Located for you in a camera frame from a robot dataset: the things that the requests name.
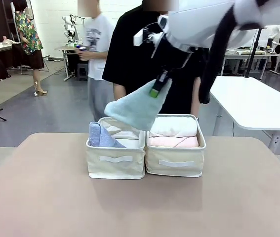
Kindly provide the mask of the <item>t-shirt person's hand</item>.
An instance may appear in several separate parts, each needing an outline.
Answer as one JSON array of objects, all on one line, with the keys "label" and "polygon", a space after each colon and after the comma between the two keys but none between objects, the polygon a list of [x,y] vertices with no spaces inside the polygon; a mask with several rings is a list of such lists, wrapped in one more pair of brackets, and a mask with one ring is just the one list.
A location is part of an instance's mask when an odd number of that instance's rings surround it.
[{"label": "t-shirt person's hand", "polygon": [[85,46],[80,46],[78,48],[78,55],[81,61],[88,61],[88,51]]}]

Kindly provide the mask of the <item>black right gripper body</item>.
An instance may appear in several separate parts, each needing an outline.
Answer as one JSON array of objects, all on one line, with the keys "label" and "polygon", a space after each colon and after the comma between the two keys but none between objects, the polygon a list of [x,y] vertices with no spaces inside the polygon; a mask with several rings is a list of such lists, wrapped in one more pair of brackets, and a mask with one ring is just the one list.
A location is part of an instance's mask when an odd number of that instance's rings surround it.
[{"label": "black right gripper body", "polygon": [[169,43],[160,44],[160,79],[169,77],[169,73],[183,68],[193,53],[197,51],[196,47],[188,47],[188,51],[182,51]]}]

